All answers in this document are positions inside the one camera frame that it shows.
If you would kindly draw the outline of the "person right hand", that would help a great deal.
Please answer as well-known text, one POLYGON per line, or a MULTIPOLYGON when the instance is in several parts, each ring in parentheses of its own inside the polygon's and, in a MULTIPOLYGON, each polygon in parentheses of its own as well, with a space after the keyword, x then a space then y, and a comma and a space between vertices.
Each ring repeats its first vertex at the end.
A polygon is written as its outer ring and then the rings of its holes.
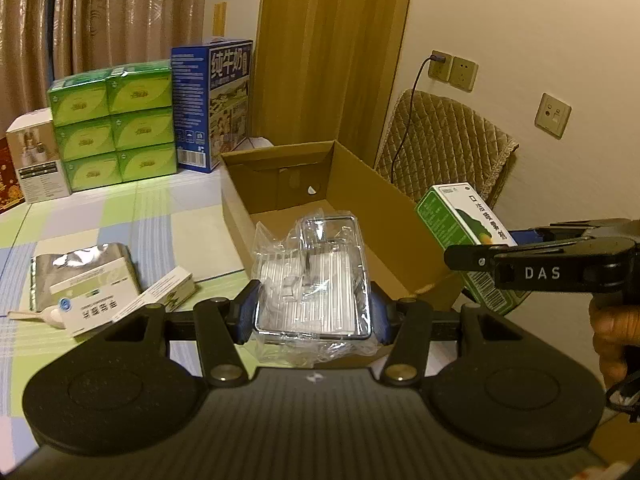
POLYGON ((632 367, 628 349, 639 347, 639 306, 623 304, 613 295, 593 296, 589 305, 593 350, 599 357, 604 383, 622 382, 632 367))

